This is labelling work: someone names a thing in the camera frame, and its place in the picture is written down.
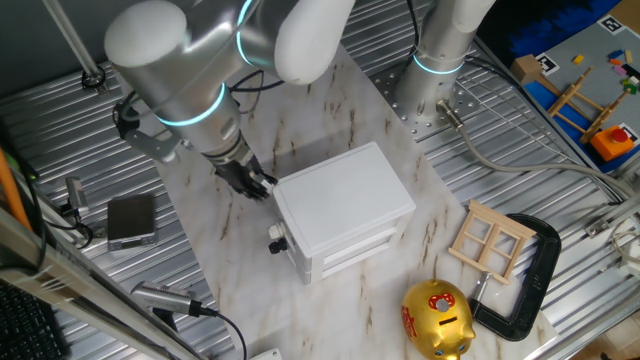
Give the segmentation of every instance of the white marble board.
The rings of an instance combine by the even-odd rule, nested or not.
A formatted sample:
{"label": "white marble board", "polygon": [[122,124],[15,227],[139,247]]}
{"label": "white marble board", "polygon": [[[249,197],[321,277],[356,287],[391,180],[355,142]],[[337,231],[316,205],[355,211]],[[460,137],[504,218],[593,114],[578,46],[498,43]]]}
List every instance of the white marble board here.
{"label": "white marble board", "polygon": [[[255,94],[236,98],[246,108]],[[286,254],[267,248],[272,200],[234,193],[204,157],[182,148],[178,159],[158,165],[220,311],[240,327],[250,355],[278,347],[285,360],[422,359],[400,319],[405,292],[435,277],[470,295],[480,274],[447,253],[466,212],[406,127],[342,48],[319,80],[262,93],[243,122],[248,143],[276,177],[375,141],[416,203],[397,247],[304,286]],[[491,284],[483,302],[508,314],[519,291],[512,281]],[[462,359],[524,359],[557,335],[541,313],[521,342],[473,328],[477,337]]]}

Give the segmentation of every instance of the keyboard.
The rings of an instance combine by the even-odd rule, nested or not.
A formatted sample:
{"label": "keyboard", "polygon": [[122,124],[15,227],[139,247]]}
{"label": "keyboard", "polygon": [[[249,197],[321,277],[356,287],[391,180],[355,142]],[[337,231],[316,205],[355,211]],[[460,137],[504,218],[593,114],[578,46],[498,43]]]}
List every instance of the keyboard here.
{"label": "keyboard", "polygon": [[0,282],[0,360],[57,360],[67,355],[51,306]]}

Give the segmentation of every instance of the gold piggy bank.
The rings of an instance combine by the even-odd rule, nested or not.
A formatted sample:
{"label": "gold piggy bank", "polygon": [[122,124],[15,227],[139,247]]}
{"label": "gold piggy bank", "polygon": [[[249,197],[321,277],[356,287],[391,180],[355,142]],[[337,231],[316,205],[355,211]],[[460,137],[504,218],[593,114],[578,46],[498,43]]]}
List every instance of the gold piggy bank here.
{"label": "gold piggy bank", "polygon": [[404,297],[401,313],[409,340],[429,360],[458,360],[476,337],[467,299],[446,281],[414,285]]}

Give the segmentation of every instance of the aluminum slotted surface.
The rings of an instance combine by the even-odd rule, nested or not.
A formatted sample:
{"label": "aluminum slotted surface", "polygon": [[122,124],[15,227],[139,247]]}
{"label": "aluminum slotted surface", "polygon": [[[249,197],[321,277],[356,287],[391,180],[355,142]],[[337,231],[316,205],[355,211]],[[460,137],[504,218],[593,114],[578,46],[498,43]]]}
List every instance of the aluminum slotted surface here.
{"label": "aluminum slotted surface", "polygon": [[[421,19],[432,2],[413,3]],[[413,43],[406,1],[358,1],[342,43],[373,82],[376,78],[386,82],[383,75],[388,76],[396,71],[392,67],[406,61]],[[85,255],[127,290],[142,280],[159,281],[189,288],[202,297],[203,303],[215,307],[153,161],[117,136],[111,109],[122,94],[113,71],[108,66],[106,70],[111,89],[108,96],[82,90],[78,73],[0,100],[0,115],[6,118],[23,154],[42,174],[40,188],[55,203],[66,200],[64,177],[82,178],[91,207],[85,221],[92,226],[104,224],[106,203],[113,196],[156,196],[160,241],[155,247],[112,254],[104,244],[96,244]],[[566,162],[557,154],[562,149],[580,162],[581,154],[571,152],[553,124],[525,104],[505,81],[469,65],[463,67],[462,74],[456,92],[462,91],[458,95],[463,97],[458,100],[462,104],[456,106],[469,135],[485,156],[510,165]],[[480,105],[463,86],[508,121]],[[426,127],[406,125],[407,131],[416,125]],[[559,170],[495,172],[480,166],[446,123],[415,129],[419,146],[461,203],[473,198],[502,213],[531,214],[560,233],[563,251],[543,304],[544,314],[560,334],[554,344],[570,339],[622,299],[638,293],[638,280],[618,273],[620,257],[606,243],[608,233],[590,239],[584,232],[593,219],[611,208],[611,200],[591,179]],[[524,277],[534,252],[535,245],[527,243],[514,269],[519,278]],[[143,358],[134,349],[66,314],[59,312],[57,316],[74,358]],[[220,354],[232,348],[226,329],[216,319],[183,316],[176,318],[176,323],[182,336],[199,351]],[[606,326],[597,330],[602,332]]]}
{"label": "aluminum slotted surface", "polygon": [[[106,65],[109,95],[83,90],[80,74],[0,100],[0,115],[27,161],[41,174],[40,189],[56,204],[66,202],[64,178],[79,176],[89,202],[83,222],[104,227],[114,196],[150,193],[156,198],[159,242],[151,248],[109,253],[96,241],[84,251],[127,291],[143,280],[188,288],[209,307],[216,302],[182,230],[154,162],[118,137],[111,110],[122,97]],[[73,359],[144,359],[145,355],[68,314],[56,314]],[[202,354],[233,348],[222,320],[175,316],[179,333]]]}
{"label": "aluminum slotted surface", "polygon": [[[461,112],[472,141],[492,161],[514,166],[569,162],[560,154],[567,153],[579,162],[577,154],[571,152],[546,118],[526,105],[506,81],[486,70],[465,65],[457,84],[458,89],[462,87],[495,111],[476,101],[477,108],[467,114]],[[408,131],[414,126],[406,125]],[[607,243],[609,232],[590,239],[584,231],[614,206],[589,177],[562,170],[493,171],[478,163],[449,125],[434,129],[417,142],[461,203],[475,199],[504,214],[533,215],[559,232],[562,254],[542,306],[559,336],[547,347],[587,328],[622,300],[638,293],[640,280],[617,269],[620,256]],[[534,253],[535,243],[529,241],[513,271],[518,278],[526,275]]]}

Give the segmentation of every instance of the red sticker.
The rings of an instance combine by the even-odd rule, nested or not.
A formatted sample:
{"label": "red sticker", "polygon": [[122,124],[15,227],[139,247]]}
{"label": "red sticker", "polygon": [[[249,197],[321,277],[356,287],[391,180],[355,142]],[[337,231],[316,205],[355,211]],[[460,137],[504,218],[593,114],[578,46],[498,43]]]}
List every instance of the red sticker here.
{"label": "red sticker", "polygon": [[409,340],[411,340],[414,337],[418,337],[418,333],[416,332],[416,329],[413,327],[413,322],[416,319],[411,317],[411,314],[409,314],[409,308],[406,306],[402,307],[402,323],[404,324],[404,331],[407,332],[407,336],[409,337]]}
{"label": "red sticker", "polygon": [[449,294],[449,293],[444,293],[442,295],[433,295],[429,298],[429,307],[432,308],[433,310],[438,310],[438,307],[436,306],[436,304],[438,303],[438,300],[443,299],[446,302],[449,303],[449,307],[453,307],[456,304],[456,299],[453,297],[453,295]]}

